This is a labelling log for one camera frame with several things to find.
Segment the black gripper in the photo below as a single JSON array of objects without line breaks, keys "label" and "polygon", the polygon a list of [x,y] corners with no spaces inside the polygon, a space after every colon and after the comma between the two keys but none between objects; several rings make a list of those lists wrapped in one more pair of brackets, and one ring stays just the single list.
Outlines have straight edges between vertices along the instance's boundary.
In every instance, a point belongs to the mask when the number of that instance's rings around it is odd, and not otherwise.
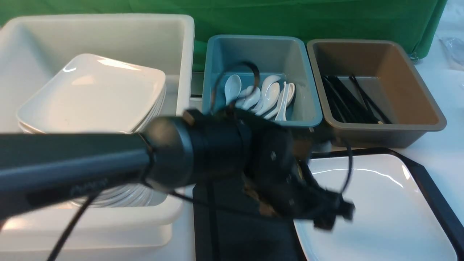
[{"label": "black gripper", "polygon": [[265,121],[253,133],[251,159],[244,170],[244,191],[256,200],[265,218],[312,221],[315,228],[332,230],[338,217],[352,222],[355,205],[345,200],[353,172],[353,152],[346,144],[348,170],[339,191],[323,188],[312,175],[310,157],[294,155],[291,132]]}]

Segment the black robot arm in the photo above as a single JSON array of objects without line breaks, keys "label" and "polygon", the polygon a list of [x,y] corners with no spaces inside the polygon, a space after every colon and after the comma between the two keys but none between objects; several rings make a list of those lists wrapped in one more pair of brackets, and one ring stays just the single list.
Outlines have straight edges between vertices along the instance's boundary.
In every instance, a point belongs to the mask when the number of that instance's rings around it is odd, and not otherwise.
[{"label": "black robot arm", "polygon": [[[308,159],[294,155],[291,132],[249,111],[224,108],[212,115],[189,109],[157,117],[141,133],[1,135],[1,219],[104,190],[139,183],[212,210],[265,221],[312,220],[331,230],[338,216],[353,220],[343,198],[353,156],[339,192],[322,188]],[[207,203],[175,190],[231,176],[260,209]]]}]

